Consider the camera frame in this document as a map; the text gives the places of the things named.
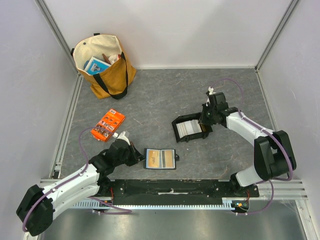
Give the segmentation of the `black leather card holder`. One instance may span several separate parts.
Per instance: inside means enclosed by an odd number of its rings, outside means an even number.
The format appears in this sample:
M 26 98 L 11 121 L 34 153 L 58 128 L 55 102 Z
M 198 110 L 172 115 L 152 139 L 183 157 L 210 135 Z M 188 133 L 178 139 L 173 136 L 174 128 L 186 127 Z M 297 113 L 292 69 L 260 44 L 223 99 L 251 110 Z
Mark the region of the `black leather card holder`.
M 148 167 L 148 151 L 149 150 L 159 150 L 159 168 L 149 168 Z M 162 168 L 162 150 L 174 150 L 174 155 L 175 155 L 175 168 L 173 169 L 168 169 L 168 168 Z M 144 162 L 144 168 L 149 169 L 149 170 L 175 170 L 177 168 L 177 161 L 180 160 L 179 155 L 177 154 L 175 149 L 153 149 L 153 148 L 145 148 L 144 149 L 144 157 L 145 157 L 145 162 Z

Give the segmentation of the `black plastic card tray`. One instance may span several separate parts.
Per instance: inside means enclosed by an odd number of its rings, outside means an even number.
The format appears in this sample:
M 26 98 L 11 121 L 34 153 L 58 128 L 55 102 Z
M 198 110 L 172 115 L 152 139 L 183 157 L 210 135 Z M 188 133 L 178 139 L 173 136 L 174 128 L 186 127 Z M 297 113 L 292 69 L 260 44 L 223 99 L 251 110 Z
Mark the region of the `black plastic card tray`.
M 210 125 L 199 123 L 200 116 L 200 112 L 181 115 L 171 122 L 177 143 L 205 139 L 213 132 Z

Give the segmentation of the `tan credit card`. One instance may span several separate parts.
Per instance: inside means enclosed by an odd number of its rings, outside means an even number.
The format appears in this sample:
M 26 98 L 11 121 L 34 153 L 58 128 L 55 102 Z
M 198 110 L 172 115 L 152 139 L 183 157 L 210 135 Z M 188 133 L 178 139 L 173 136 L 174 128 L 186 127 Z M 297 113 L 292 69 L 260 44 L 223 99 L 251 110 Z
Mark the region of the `tan credit card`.
M 173 149 L 163 149 L 161 151 L 161 166 L 163 169 L 175 168 L 175 151 Z
M 160 167 L 160 151 L 159 150 L 149 150 L 148 151 L 148 162 L 147 166 L 149 168 L 159 168 Z

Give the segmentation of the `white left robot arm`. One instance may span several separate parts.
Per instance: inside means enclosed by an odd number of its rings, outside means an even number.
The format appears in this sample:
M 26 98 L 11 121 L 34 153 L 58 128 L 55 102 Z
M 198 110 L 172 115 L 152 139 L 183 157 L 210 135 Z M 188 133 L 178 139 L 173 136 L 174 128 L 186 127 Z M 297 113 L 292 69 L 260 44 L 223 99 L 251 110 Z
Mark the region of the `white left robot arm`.
M 116 167 L 131 167 L 144 159 L 132 142 L 116 139 L 69 176 L 46 187 L 31 186 L 16 210 L 22 230 L 32 236 L 41 234 L 74 204 L 95 195 L 106 196 L 111 187 L 108 176 Z

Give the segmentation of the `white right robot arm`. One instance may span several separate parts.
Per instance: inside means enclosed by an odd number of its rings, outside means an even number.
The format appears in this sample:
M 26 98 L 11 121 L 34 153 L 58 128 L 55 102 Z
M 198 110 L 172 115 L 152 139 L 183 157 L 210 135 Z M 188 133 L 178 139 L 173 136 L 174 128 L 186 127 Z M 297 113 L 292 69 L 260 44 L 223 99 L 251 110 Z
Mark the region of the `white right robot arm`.
M 207 101 L 202 105 L 199 123 L 222 125 L 234 131 L 253 146 L 253 164 L 234 173 L 229 191 L 235 197 L 242 196 L 247 187 L 269 180 L 290 181 L 297 163 L 289 135 L 283 131 L 265 128 L 245 116 L 238 108 L 229 107 L 223 92 L 212 87 L 206 92 Z

